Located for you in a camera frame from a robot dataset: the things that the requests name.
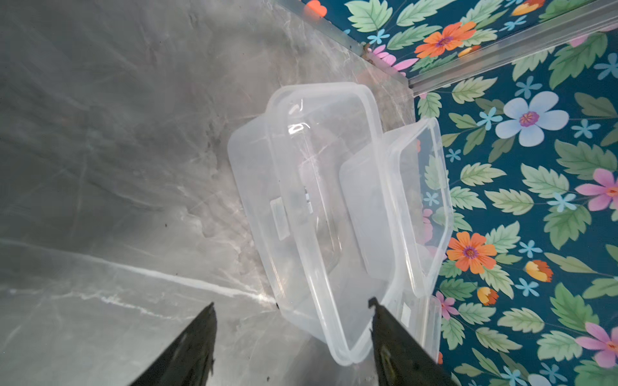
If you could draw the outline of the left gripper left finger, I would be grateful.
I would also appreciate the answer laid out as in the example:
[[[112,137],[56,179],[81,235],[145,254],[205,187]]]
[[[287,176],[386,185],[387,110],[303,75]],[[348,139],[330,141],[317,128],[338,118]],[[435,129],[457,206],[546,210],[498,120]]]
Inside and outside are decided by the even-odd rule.
[[[217,313],[210,303],[131,386],[205,386],[213,374]]]

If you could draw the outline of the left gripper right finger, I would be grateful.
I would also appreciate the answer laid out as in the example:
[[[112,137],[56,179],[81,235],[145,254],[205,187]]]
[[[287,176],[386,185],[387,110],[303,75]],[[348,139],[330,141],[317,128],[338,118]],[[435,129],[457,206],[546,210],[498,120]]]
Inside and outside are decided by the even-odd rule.
[[[380,386],[455,386],[454,382],[377,299],[371,326],[373,356]]]

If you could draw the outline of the square clear box lid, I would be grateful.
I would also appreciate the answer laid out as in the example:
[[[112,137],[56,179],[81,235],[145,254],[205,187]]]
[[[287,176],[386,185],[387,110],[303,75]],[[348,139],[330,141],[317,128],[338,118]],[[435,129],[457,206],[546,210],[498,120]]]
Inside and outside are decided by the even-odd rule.
[[[373,147],[384,159],[378,104],[351,82],[291,85],[237,129],[228,154],[254,244],[283,317],[328,346],[339,365],[362,362],[373,344],[375,298],[433,359],[441,311],[404,278],[371,278],[340,182],[344,162]]]

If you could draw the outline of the square clear lunch box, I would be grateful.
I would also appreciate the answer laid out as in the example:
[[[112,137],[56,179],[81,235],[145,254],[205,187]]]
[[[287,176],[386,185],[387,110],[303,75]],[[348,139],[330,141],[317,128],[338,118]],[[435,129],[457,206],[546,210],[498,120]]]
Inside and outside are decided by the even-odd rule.
[[[341,188],[370,277],[402,276],[422,298],[434,290],[454,229],[439,122],[388,131],[382,144],[381,162],[368,145],[343,163]]]

